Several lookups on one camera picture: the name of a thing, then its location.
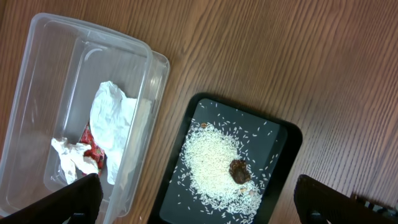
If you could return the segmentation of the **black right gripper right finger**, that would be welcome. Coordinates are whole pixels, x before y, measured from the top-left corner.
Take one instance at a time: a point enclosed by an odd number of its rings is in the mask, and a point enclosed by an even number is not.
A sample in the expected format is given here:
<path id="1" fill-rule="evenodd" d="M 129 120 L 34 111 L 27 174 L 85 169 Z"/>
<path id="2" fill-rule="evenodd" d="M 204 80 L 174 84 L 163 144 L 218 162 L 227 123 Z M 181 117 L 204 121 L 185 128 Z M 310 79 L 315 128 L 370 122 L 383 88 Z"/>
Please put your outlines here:
<path id="1" fill-rule="evenodd" d="M 355 194 L 347 197 L 304 174 L 297 179 L 294 203 L 300 222 L 304 224 L 397 224 L 397 207 Z"/>

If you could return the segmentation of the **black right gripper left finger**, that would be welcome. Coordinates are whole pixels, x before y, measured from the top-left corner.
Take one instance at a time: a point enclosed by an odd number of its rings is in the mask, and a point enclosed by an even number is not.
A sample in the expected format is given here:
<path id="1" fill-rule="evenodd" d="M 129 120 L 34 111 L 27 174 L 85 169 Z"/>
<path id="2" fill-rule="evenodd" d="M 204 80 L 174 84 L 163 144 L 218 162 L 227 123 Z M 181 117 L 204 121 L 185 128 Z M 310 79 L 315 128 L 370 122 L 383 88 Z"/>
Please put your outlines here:
<path id="1" fill-rule="evenodd" d="M 98 174 L 88 174 L 16 213 L 2 224 L 88 223 L 100 212 L 103 190 Z"/>

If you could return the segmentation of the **small white tissue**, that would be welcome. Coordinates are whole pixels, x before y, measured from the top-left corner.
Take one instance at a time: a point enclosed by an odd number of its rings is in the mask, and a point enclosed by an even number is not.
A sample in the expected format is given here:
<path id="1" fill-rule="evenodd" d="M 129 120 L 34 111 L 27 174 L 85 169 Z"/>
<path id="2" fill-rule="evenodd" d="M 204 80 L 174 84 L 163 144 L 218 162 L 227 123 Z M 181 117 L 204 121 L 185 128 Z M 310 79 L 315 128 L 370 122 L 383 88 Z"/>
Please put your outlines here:
<path id="1" fill-rule="evenodd" d="M 58 152 L 60 165 L 65 175 L 67 184 L 77 180 L 76 169 L 84 174 L 99 173 L 97 162 L 90 156 L 84 156 L 91 146 L 85 143 L 71 144 L 67 138 L 52 138 L 52 147 Z"/>

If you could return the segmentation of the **brown food scrap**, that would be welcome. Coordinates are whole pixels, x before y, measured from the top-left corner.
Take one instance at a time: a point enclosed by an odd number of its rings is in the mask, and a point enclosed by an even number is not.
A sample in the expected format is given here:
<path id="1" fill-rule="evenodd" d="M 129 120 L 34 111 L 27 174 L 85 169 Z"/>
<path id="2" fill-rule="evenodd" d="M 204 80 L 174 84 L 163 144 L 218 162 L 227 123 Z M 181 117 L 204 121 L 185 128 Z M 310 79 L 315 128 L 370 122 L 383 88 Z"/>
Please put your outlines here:
<path id="1" fill-rule="evenodd" d="M 229 165 L 229 174 L 237 184 L 245 184 L 251 180 L 245 160 L 235 159 Z"/>

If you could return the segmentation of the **pile of white rice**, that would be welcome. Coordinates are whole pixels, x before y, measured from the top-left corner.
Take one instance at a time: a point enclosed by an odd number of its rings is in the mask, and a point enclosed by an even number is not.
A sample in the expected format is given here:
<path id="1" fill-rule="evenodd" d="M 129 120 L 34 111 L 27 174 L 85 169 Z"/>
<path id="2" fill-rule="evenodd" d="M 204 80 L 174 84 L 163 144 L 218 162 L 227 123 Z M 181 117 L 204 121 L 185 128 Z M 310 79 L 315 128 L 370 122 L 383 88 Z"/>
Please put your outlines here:
<path id="1" fill-rule="evenodd" d="M 202 123 L 183 144 L 183 163 L 200 199 L 211 208 L 225 209 L 236 214 L 252 215 L 259 208 L 259 188 L 251 180 L 237 184 L 229 174 L 229 165 L 242 159 L 238 144 L 211 124 Z"/>

